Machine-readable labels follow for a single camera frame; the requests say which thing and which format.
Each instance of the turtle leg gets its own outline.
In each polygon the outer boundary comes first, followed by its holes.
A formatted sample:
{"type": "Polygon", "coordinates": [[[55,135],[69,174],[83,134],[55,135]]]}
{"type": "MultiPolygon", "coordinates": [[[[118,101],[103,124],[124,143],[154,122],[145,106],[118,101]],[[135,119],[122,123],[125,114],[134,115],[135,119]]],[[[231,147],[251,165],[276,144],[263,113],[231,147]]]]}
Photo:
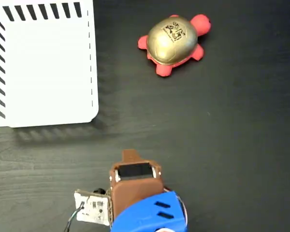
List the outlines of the turtle leg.
{"type": "Polygon", "coordinates": [[[147,49],[147,37],[148,35],[142,36],[137,42],[137,46],[140,49],[147,49]]]}
{"type": "Polygon", "coordinates": [[[200,59],[202,59],[203,55],[204,55],[204,50],[201,47],[201,45],[198,44],[197,48],[192,53],[192,58],[194,58],[195,60],[199,61],[200,59]]]}
{"type": "Polygon", "coordinates": [[[172,66],[157,64],[156,73],[159,76],[169,76],[171,75],[171,72],[172,72],[172,66]]]}

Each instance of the blue 3d printed housing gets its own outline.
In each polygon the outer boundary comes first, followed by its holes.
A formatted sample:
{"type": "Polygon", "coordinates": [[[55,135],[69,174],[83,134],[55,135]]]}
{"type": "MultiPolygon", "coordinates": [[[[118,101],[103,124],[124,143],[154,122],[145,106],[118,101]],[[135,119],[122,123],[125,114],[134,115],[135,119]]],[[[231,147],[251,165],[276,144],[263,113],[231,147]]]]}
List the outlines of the blue 3d printed housing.
{"type": "Polygon", "coordinates": [[[162,228],[175,232],[187,231],[185,214],[174,191],[131,205],[115,219],[111,232],[155,232],[162,228]]]}

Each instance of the dark wooden table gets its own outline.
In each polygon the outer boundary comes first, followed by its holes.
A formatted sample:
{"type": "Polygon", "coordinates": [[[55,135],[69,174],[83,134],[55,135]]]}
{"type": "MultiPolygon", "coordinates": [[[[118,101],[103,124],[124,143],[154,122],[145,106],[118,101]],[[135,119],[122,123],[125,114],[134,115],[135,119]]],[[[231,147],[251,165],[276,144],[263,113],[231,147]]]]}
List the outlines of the dark wooden table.
{"type": "Polygon", "coordinates": [[[290,0],[101,0],[95,20],[96,120],[0,128],[0,232],[63,231],[73,191],[107,188],[124,148],[163,166],[189,231],[290,232],[290,0]],[[199,13],[204,59],[157,77],[139,36],[199,13]]]}

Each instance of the turtle shell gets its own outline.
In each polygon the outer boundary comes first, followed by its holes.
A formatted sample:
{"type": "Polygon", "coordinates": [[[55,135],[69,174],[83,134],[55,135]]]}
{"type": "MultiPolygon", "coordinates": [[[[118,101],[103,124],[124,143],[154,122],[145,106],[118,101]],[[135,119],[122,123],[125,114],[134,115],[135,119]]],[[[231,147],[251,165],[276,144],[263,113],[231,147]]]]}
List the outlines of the turtle shell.
{"type": "Polygon", "coordinates": [[[172,65],[190,56],[197,43],[197,31],[188,20],[169,17],[150,30],[147,51],[157,63],[172,65]]]}

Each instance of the white cardboard box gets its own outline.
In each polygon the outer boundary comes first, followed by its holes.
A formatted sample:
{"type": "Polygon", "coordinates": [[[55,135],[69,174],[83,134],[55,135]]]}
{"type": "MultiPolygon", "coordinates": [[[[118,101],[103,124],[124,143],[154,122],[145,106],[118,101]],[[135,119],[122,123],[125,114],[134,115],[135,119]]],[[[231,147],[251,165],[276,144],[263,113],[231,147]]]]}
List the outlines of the white cardboard box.
{"type": "Polygon", "coordinates": [[[98,113],[92,0],[0,0],[0,126],[98,113]]]}

